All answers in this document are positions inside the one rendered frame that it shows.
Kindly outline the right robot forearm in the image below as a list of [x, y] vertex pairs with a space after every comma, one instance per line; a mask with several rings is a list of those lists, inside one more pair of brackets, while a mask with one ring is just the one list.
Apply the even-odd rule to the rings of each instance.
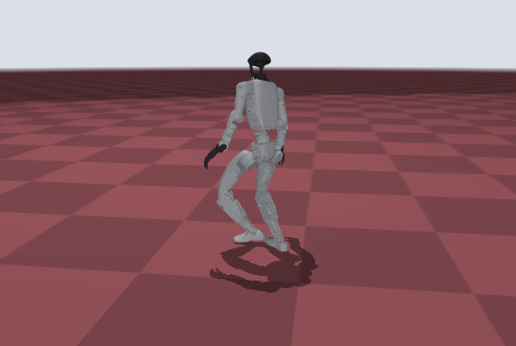
[[285, 136], [288, 131], [288, 124], [282, 128], [277, 128], [277, 139], [276, 139], [276, 147], [281, 149], [285, 144]]

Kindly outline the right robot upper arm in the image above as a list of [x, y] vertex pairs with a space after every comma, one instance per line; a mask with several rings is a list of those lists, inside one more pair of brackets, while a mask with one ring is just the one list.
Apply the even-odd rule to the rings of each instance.
[[277, 127], [279, 127], [279, 128], [286, 126], [288, 123], [284, 97], [285, 97], [284, 90], [281, 88], [278, 88], [279, 118], [277, 120]]

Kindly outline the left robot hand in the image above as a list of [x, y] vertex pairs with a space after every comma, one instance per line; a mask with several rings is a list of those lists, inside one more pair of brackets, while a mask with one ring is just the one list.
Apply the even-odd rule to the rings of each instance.
[[208, 169], [207, 163], [210, 161], [210, 159], [212, 159], [218, 152], [222, 153], [227, 148], [225, 144], [222, 144], [221, 146], [218, 146], [218, 144], [216, 144], [215, 147], [216, 148], [214, 148], [208, 153], [207, 157], [204, 160], [204, 166], [206, 169]]

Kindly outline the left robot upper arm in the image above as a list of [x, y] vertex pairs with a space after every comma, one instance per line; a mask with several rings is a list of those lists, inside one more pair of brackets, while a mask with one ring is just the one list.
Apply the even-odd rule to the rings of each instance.
[[253, 81], [243, 81], [236, 86], [234, 123], [243, 122], [243, 109], [246, 105], [248, 94], [252, 92]]

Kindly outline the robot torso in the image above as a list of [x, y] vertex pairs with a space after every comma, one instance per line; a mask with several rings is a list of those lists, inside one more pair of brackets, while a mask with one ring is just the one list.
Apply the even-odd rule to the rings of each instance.
[[279, 118], [278, 88], [270, 81], [253, 81], [252, 92], [248, 94], [246, 101], [246, 114], [249, 127], [256, 136], [256, 142], [252, 143], [251, 150], [257, 150], [260, 154], [258, 163], [272, 160], [276, 155], [276, 145], [270, 140], [266, 130], [274, 129]]

